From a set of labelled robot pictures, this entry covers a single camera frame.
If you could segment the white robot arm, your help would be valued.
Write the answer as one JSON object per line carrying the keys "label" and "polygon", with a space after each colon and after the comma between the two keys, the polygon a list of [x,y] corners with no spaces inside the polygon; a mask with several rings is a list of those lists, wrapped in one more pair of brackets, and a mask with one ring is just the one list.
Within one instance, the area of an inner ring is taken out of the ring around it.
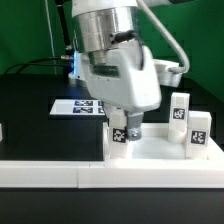
{"label": "white robot arm", "polygon": [[[141,138],[146,111],[160,107],[162,85],[178,86],[189,59],[151,9],[192,0],[72,0],[75,49],[81,56],[90,95],[107,114],[120,108],[127,139]],[[142,43],[137,13],[143,11],[178,55],[180,62],[158,69]]]}

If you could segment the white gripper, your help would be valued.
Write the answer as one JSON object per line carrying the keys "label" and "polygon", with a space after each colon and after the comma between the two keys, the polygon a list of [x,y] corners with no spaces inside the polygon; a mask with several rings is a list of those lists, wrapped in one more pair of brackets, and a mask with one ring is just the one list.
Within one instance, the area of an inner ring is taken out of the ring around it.
{"label": "white gripper", "polygon": [[129,48],[109,50],[106,65],[116,68],[118,76],[111,77],[93,73],[87,55],[81,56],[82,68],[90,95],[125,111],[126,133],[129,141],[142,137],[141,124],[146,111],[155,110],[161,103],[160,85],[148,47],[143,47],[144,67],[138,70],[137,57]]}

